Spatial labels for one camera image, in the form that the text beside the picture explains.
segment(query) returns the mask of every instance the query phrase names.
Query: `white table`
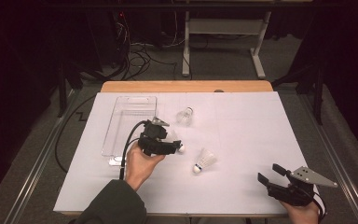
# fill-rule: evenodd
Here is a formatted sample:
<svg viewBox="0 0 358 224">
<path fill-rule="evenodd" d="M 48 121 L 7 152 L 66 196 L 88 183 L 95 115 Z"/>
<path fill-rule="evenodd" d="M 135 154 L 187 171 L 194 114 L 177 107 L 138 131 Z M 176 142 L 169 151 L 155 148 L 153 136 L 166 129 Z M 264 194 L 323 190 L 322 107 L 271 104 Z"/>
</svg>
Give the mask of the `white table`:
<svg viewBox="0 0 358 224">
<path fill-rule="evenodd" d="M 100 92 L 57 199 L 54 211 L 81 213 L 118 167 L 101 155 L 118 96 L 156 96 L 158 117 L 186 145 L 162 161 L 138 190 L 149 216 L 282 217 L 286 211 L 267 195 L 257 173 L 286 185 L 272 163 L 295 170 L 307 166 L 277 92 Z M 189 127 L 175 123 L 181 109 L 194 109 Z M 192 173 L 202 147 L 218 162 Z"/>
</svg>

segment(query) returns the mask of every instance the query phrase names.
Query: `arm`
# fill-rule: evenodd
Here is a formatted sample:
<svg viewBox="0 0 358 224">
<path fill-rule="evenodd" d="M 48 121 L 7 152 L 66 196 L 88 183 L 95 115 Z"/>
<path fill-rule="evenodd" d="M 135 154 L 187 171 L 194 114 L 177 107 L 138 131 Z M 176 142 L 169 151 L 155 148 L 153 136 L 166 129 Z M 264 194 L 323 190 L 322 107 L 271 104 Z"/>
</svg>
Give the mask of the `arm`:
<svg viewBox="0 0 358 224">
<path fill-rule="evenodd" d="M 286 208 L 293 224 L 318 224 L 319 208 L 314 202 L 304 207 L 292 206 L 284 202 L 280 203 Z"/>
<path fill-rule="evenodd" d="M 76 220 L 76 224 L 144 223 L 145 204 L 136 190 L 163 159 L 164 156 L 146 156 L 134 143 L 127 154 L 126 180 L 110 181 Z"/>
</svg>

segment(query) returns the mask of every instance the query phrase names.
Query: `metal rail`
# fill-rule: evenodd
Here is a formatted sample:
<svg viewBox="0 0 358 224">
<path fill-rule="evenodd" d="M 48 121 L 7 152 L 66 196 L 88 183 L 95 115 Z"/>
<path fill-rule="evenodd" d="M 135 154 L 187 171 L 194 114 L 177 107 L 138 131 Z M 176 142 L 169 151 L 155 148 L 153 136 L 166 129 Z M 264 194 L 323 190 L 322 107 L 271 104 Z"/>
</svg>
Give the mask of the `metal rail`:
<svg viewBox="0 0 358 224">
<path fill-rule="evenodd" d="M 140 11 L 299 11 L 326 10 L 342 7 L 341 3 L 312 2 L 236 2 L 236 3 L 175 3 L 175 4 L 51 4 L 43 5 L 45 9 L 73 10 L 140 10 Z"/>
<path fill-rule="evenodd" d="M 49 133 L 46 143 L 44 144 L 42 150 L 39 153 L 39 156 L 36 159 L 36 162 L 34 163 L 34 167 L 28 174 L 28 177 L 25 180 L 24 185 L 22 186 L 22 189 L 16 199 L 16 202 L 14 202 L 7 215 L 7 218 L 5 219 L 5 224 L 15 224 L 19 222 L 21 214 L 24 211 L 24 208 L 27 205 L 29 199 L 31 198 L 32 193 L 34 192 L 34 188 L 36 187 L 39 177 L 42 175 L 49 155 L 54 149 L 54 143 L 57 140 L 58 133 L 62 129 L 62 125 L 68 119 L 68 112 L 73 107 L 78 94 L 79 91 L 71 91 L 69 93 L 69 105 L 67 109 L 63 112 L 62 117 L 58 118 L 53 129 Z"/>
<path fill-rule="evenodd" d="M 327 159 L 332 164 L 333 172 L 336 174 L 337 180 L 342 187 L 342 190 L 345 193 L 345 196 L 347 197 L 347 200 L 349 204 L 351 205 L 351 208 L 353 210 L 353 213 L 356 215 L 358 220 L 358 191 L 356 186 L 353 184 L 350 176 L 348 175 L 347 171 L 344 168 L 344 165 L 342 164 L 341 160 L 339 159 L 338 154 L 336 153 L 333 144 L 330 142 L 326 132 L 324 131 L 323 126 L 319 125 L 316 119 L 313 116 L 312 113 L 312 106 L 310 104 L 310 100 L 306 95 L 299 95 L 301 103 L 304 105 L 304 107 L 307 109 L 307 112 L 310 115 L 310 119 L 312 120 L 312 123 L 317 130 L 323 144 L 325 147 L 325 155 L 327 156 Z"/>
</svg>

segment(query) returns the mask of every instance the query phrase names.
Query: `white stand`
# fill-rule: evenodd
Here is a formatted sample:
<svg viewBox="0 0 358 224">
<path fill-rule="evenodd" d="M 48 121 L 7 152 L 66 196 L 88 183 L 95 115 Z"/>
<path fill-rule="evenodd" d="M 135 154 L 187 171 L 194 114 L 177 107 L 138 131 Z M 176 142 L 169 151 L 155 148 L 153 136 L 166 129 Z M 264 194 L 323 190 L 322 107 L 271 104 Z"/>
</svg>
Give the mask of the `white stand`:
<svg viewBox="0 0 358 224">
<path fill-rule="evenodd" d="M 217 20 L 217 19 L 190 19 L 189 12 L 186 12 L 185 27 L 185 48 L 183 52 L 183 77 L 190 75 L 190 48 L 188 41 L 190 34 L 210 35 L 258 35 L 257 45 L 251 48 L 251 55 L 255 65 L 257 76 L 265 79 L 263 66 L 261 65 L 258 53 L 263 43 L 264 35 L 269 25 L 271 12 L 266 12 L 264 20 Z"/>
</svg>

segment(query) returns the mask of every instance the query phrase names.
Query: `wire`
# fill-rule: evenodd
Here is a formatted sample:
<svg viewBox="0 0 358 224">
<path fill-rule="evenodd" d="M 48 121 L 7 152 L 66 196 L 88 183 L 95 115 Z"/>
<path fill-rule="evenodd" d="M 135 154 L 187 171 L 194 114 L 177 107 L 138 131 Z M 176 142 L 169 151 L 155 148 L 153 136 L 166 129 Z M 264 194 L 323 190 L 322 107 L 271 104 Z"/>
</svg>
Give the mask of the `wire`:
<svg viewBox="0 0 358 224">
<path fill-rule="evenodd" d="M 129 55 L 126 55 L 126 63 L 127 63 L 126 72 L 123 74 L 123 77 L 121 78 L 121 81 L 122 81 L 122 80 L 125 80 L 126 75 L 130 72 L 130 59 L 129 59 Z"/>
<path fill-rule="evenodd" d="M 183 55 L 183 60 L 185 60 L 188 65 L 188 73 L 190 74 L 190 80 L 193 80 L 193 73 L 191 72 L 190 63 L 186 60 L 185 55 Z"/>
<path fill-rule="evenodd" d="M 177 37 L 177 35 L 178 35 L 178 20 L 177 20 L 176 11 L 173 12 L 173 15 L 174 15 L 174 17 L 175 17 L 175 36 L 174 36 L 174 38 L 173 38 L 172 43 L 171 43 L 169 46 L 173 46 L 173 45 L 175 44 L 176 37 Z"/>
<path fill-rule="evenodd" d="M 163 48 L 170 48 L 170 47 L 175 47 L 175 46 L 179 46 L 181 44 L 183 44 L 185 42 L 185 39 L 183 38 L 183 40 L 181 40 L 179 43 L 177 44 L 172 44 L 172 45 L 164 45 L 162 46 Z"/>
<path fill-rule="evenodd" d="M 312 199 L 312 201 L 316 204 L 316 206 L 318 206 L 319 208 L 319 216 L 318 216 L 318 223 L 321 223 L 322 220 L 324 219 L 325 215 L 326 215 L 326 206 L 324 203 L 324 200 L 322 199 L 321 195 L 319 195 L 318 193 L 314 192 L 314 194 L 318 195 L 318 197 L 322 200 L 322 203 L 324 204 L 324 210 L 322 209 L 321 205 L 319 204 L 318 201 L 316 201 L 316 199 L 313 196 L 310 196 L 305 190 L 301 189 L 301 188 L 297 188 L 300 191 L 302 191 L 304 194 L 306 194 L 310 199 Z"/>
<path fill-rule="evenodd" d="M 147 48 L 146 48 L 146 44 L 136 44 L 136 45 L 132 45 L 133 47 L 140 47 L 139 49 L 134 49 L 132 48 L 131 50 L 131 55 L 132 57 L 129 59 L 129 64 L 132 67 L 137 67 L 138 70 L 136 71 L 135 74 L 132 74 L 130 71 L 128 71 L 127 74 L 131 74 L 129 77 L 127 76 L 123 76 L 123 78 L 121 80 L 129 80 L 129 79 L 134 79 L 135 77 L 141 75 L 142 73 L 144 73 L 150 66 L 151 66 L 151 62 L 155 62 L 155 63 L 161 63 L 161 64 L 167 64 L 167 65 L 173 65 L 173 79 L 174 79 L 174 73 L 176 71 L 176 65 L 177 63 L 165 63 L 159 60 L 154 59 L 148 52 L 147 52 Z M 140 63 L 135 63 L 135 60 L 141 60 Z"/>
<path fill-rule="evenodd" d="M 130 145 L 131 142 L 131 138 L 132 138 L 132 135 L 133 133 L 135 132 L 135 130 L 141 125 L 141 124 L 146 124 L 146 121 L 142 120 L 140 122 L 138 122 L 137 124 L 135 124 L 135 126 L 132 128 L 131 132 L 130 132 L 130 135 L 129 137 L 127 138 L 127 142 L 126 142 L 126 145 L 124 146 L 124 149 L 123 149 L 123 156 L 122 156 L 122 159 L 121 159 L 121 164 L 120 164 L 120 176 L 119 176 L 119 179 L 120 180 L 123 180 L 124 179 L 124 171 L 125 171 L 125 167 L 126 167 L 126 156 L 127 156 L 127 149 Z"/>
<path fill-rule="evenodd" d="M 131 143 L 135 142 L 136 140 L 139 140 L 139 138 L 134 138 L 134 139 L 132 139 L 132 140 L 129 142 L 129 145 L 130 145 Z"/>
<path fill-rule="evenodd" d="M 80 105 L 77 106 L 77 108 L 75 108 L 74 111 L 72 111 L 72 113 L 69 115 L 68 119 L 65 121 L 65 123 L 63 124 L 62 128 L 60 129 L 60 132 L 58 134 L 58 137 L 57 137 L 57 141 L 55 142 L 55 147 L 54 147 L 54 156 L 55 156 L 55 159 L 56 159 L 56 162 L 58 163 L 58 165 L 60 166 L 60 168 L 65 172 L 65 173 L 68 173 L 68 170 L 65 169 L 63 167 L 63 165 L 61 164 L 59 158 L 58 158 L 58 143 L 60 142 L 60 139 L 61 139 L 61 136 L 62 136 L 62 132 L 63 130 L 65 129 L 66 127 L 66 124 L 68 123 L 69 119 L 71 119 L 71 117 L 75 114 L 75 112 L 82 106 L 84 105 L 87 101 L 91 100 L 92 98 L 94 98 L 96 96 L 93 95 L 91 97 L 89 97 L 88 99 L 86 99 L 85 101 L 83 101 Z"/>
<path fill-rule="evenodd" d="M 126 68 L 127 68 L 127 64 L 126 64 L 126 61 L 123 61 L 123 63 L 120 65 L 120 67 L 112 72 L 111 74 L 107 75 L 107 76 L 104 76 L 107 78 L 107 80 L 112 80 L 113 77 L 117 77 L 118 75 L 120 75 Z M 87 80 L 87 81 L 102 81 L 102 82 L 105 82 L 106 80 L 101 80 L 100 78 L 96 78 L 96 77 L 87 77 L 84 75 L 84 73 L 80 73 L 80 77 L 83 79 L 83 80 Z"/>
</svg>

